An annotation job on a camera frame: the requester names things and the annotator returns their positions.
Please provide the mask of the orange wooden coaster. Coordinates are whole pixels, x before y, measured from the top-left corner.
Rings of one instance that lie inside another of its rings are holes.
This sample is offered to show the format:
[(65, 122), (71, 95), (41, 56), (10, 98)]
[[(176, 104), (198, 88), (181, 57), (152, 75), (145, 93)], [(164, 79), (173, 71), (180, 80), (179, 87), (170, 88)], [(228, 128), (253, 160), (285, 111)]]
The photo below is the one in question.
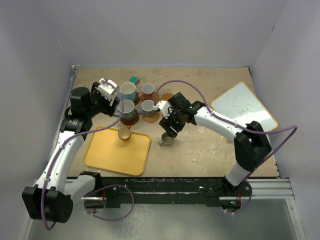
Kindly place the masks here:
[(164, 94), (161, 95), (160, 100), (161, 101), (168, 101), (170, 98), (172, 98), (174, 96), (173, 93), (171, 92), (166, 92)]

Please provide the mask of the woven light brown coaster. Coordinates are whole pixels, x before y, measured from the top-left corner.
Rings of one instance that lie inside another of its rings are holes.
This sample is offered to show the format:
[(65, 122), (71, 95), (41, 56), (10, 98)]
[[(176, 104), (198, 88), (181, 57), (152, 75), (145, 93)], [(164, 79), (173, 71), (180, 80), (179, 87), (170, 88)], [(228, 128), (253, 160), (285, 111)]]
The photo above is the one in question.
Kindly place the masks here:
[(144, 102), (145, 100), (152, 100), (152, 101), (155, 101), (155, 103), (160, 101), (160, 96), (155, 91), (153, 93), (151, 93), (151, 94), (146, 94), (146, 93), (141, 92), (141, 93), (138, 94), (138, 98), (142, 102)]
[(159, 117), (160, 114), (159, 112), (157, 112), (156, 110), (151, 110), (151, 111), (142, 111), (142, 119), (147, 122), (147, 123), (154, 123), (156, 122)]

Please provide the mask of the small olive grey cup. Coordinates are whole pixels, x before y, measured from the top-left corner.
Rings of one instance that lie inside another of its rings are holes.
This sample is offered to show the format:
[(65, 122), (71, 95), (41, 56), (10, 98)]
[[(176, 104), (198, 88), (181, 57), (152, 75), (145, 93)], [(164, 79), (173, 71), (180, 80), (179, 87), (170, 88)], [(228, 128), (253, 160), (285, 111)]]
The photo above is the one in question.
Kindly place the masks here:
[(173, 144), (175, 138), (172, 137), (172, 136), (169, 136), (168, 133), (164, 132), (162, 135), (161, 135), (161, 139), (160, 141), (158, 142), (158, 145), (159, 146), (170, 146)]

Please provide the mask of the large light blue mug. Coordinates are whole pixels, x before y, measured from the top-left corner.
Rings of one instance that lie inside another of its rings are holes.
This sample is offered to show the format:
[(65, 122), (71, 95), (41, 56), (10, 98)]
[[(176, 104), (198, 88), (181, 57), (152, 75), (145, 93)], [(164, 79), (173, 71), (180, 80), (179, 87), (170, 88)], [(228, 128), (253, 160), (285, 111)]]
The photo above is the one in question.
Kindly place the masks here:
[(119, 93), (115, 93), (115, 95), (118, 98), (121, 96), (123, 100), (130, 100), (134, 102), (137, 98), (136, 85), (133, 82), (124, 82), (119, 87)]

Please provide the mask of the blue floral mug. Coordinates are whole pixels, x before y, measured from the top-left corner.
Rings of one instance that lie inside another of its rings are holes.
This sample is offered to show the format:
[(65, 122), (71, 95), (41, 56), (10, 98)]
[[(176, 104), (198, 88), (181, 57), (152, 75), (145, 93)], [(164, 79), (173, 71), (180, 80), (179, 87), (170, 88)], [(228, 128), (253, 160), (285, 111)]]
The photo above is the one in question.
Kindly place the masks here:
[(124, 99), (123, 102), (120, 102), (117, 106), (113, 116), (119, 117), (122, 113), (122, 119), (125, 119), (127, 121), (133, 120), (135, 117), (135, 104), (133, 101), (129, 99)]

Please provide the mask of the grey mug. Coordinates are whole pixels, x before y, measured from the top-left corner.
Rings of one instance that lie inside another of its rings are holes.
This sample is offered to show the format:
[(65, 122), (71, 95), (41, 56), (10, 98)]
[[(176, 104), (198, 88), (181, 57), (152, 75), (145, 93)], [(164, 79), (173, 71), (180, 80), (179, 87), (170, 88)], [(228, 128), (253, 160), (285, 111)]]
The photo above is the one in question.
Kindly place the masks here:
[(154, 102), (149, 99), (143, 101), (141, 104), (141, 109), (138, 109), (137, 113), (148, 118), (153, 117), (155, 115)]

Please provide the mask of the dark brown wooden coaster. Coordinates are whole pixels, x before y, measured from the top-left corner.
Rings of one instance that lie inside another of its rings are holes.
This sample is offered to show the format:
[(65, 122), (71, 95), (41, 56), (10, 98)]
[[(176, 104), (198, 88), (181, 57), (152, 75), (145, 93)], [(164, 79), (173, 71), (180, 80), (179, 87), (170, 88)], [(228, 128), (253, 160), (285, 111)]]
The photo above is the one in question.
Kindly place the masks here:
[(139, 121), (139, 119), (140, 119), (140, 115), (138, 114), (137, 110), (135, 110), (133, 117), (131, 119), (125, 119), (124, 117), (122, 117), (120, 119), (120, 122), (126, 126), (133, 126)]
[(139, 93), (136, 92), (135, 100), (133, 101), (134, 105), (136, 106), (140, 102)]

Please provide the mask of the pink cup orange handle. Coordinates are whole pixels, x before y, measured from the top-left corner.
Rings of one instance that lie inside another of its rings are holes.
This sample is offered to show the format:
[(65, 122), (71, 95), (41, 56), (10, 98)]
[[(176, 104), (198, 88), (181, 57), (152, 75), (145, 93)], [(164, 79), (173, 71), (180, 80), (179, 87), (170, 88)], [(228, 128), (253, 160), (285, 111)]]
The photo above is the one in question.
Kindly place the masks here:
[(145, 100), (153, 100), (154, 93), (155, 86), (151, 83), (146, 83), (141, 87), (141, 93), (138, 95), (138, 97), (142, 102)]

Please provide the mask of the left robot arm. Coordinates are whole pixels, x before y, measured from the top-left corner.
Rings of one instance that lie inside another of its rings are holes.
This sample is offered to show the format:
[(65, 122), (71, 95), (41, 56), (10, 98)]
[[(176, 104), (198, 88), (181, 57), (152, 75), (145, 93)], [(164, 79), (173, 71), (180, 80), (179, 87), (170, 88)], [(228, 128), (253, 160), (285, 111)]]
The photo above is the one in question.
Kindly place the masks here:
[(104, 78), (94, 82), (91, 89), (77, 87), (71, 91), (50, 160), (33, 186), (22, 192), (30, 218), (41, 220), (47, 230), (53, 228), (49, 223), (66, 223), (82, 197), (88, 193), (98, 196), (103, 191), (102, 177), (97, 172), (84, 171), (69, 186), (66, 181), (77, 152), (93, 132), (93, 117), (113, 116), (120, 102), (113, 95), (118, 92), (118, 85)]

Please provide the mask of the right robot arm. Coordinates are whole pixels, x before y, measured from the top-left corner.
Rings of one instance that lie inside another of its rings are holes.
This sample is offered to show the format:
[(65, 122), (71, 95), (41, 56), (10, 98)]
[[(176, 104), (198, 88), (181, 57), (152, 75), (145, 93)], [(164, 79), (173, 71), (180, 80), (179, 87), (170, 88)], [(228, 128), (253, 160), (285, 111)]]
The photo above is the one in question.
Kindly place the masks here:
[(158, 101), (153, 109), (162, 113), (159, 125), (171, 138), (176, 138), (186, 124), (193, 124), (209, 129), (233, 143), (236, 163), (222, 183), (222, 190), (228, 196), (233, 196), (240, 190), (240, 183), (259, 167), (272, 150), (257, 121), (241, 128), (201, 101), (190, 103), (180, 92), (168, 101)]

